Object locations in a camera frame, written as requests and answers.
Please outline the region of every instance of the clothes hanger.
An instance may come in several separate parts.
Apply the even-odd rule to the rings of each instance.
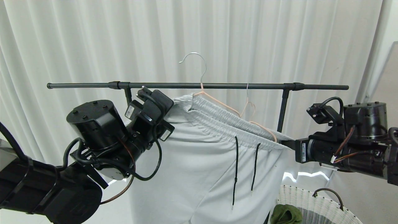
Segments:
[[[185,61],[185,58],[186,58],[188,55],[191,55],[191,54],[199,55],[199,56],[203,59],[203,61],[205,62],[205,71],[202,73],[202,76],[200,77],[200,87],[201,87],[201,90],[202,90],[202,91],[201,91],[201,92],[198,92],[198,93],[195,93],[194,96],[198,96],[198,95],[202,95],[202,94],[203,94],[203,95],[209,97],[210,99],[216,101],[217,103],[219,103],[219,104],[225,106],[226,108],[232,110],[233,112],[235,112],[235,113],[239,116],[240,113],[239,113],[237,110],[235,110],[234,108],[232,108],[232,107],[226,105],[225,103],[223,103],[223,102],[217,100],[216,98],[212,97],[210,94],[208,94],[208,93],[205,92],[205,90],[204,90],[204,88],[203,88],[202,79],[203,79],[203,75],[204,75],[204,74],[206,73],[206,71],[207,71],[207,62],[206,62],[206,60],[205,60],[199,53],[197,53],[197,52],[191,52],[191,53],[185,55],[185,57],[184,57],[184,58],[182,59],[182,61],[180,61],[179,63],[180,63],[180,64],[183,63],[183,62]]]
[[[256,112],[256,106],[254,105],[254,103],[252,103],[252,102],[249,101],[249,90],[248,90],[248,89],[249,89],[249,83],[248,83],[247,86],[246,86],[246,105],[245,105],[245,107],[243,108],[242,113],[239,114],[239,117],[242,118],[242,115],[243,115],[243,113],[245,112],[245,110],[246,110],[246,108],[247,108],[247,105],[250,103],[250,105],[251,105],[252,107],[254,107],[254,112],[252,113],[252,115],[251,115],[250,118],[249,118],[249,123],[255,124],[255,125],[259,126],[260,128],[264,129],[265,131],[269,132],[269,133],[272,135],[272,137],[274,138],[274,141],[275,141],[275,142],[278,142],[278,139],[276,138],[276,135],[275,135],[270,129],[268,129],[268,128],[262,126],[261,124],[259,124],[259,123],[257,123],[257,122],[252,121],[252,118],[253,118],[253,116],[254,116],[254,114],[255,114],[255,112]]]

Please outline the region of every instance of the brown basket handle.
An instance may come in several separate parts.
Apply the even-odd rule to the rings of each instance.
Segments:
[[[319,188],[318,190],[316,190],[316,191],[314,192],[314,194],[313,194],[312,196],[313,196],[313,197],[318,196],[318,192],[319,192],[319,191],[330,191],[330,192],[334,193],[334,194],[337,196],[337,198],[339,199],[339,202],[340,202],[340,209],[341,209],[342,211],[344,211],[344,209],[343,209],[343,201],[341,200],[341,198],[340,198],[340,196],[337,194],[337,192],[335,192],[334,190],[329,189],[329,188]]]

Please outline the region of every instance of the black drawstring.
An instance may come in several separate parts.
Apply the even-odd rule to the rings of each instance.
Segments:
[[[238,138],[235,136],[236,142],[236,167],[235,167],[235,183],[234,183],[234,194],[232,196],[232,206],[235,204],[235,187],[236,182],[238,182],[238,156],[239,156],[239,145],[238,145]]]
[[[260,144],[261,144],[261,143],[259,143],[259,144],[257,145],[257,149],[256,149],[256,158],[254,159],[254,175],[253,175],[253,182],[252,182],[252,191],[253,191],[253,186],[254,186],[254,178],[256,177],[257,153],[258,153],[258,148],[260,147]]]

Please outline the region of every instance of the white curtain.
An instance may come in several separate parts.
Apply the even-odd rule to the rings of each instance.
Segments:
[[[59,165],[76,137],[65,120],[74,107],[108,99],[123,114],[126,103],[121,90],[49,90],[48,82],[197,83],[202,60],[191,55],[178,64],[196,51],[207,61],[204,82],[349,85],[348,91],[290,93],[283,132],[304,138],[325,128],[307,107],[332,96],[354,102],[380,6],[360,0],[0,1],[0,120],[26,154]],[[197,90],[161,91],[175,97]],[[276,129],[282,91],[248,92],[253,120]],[[246,102],[246,90],[208,93],[239,111]]]

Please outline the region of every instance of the wicker basket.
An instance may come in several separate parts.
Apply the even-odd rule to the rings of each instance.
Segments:
[[[340,204],[320,197],[318,191],[333,192]],[[343,206],[340,196],[333,190],[321,188],[314,193],[297,187],[282,185],[278,204],[290,204],[302,212],[302,224],[362,224],[362,222]]]

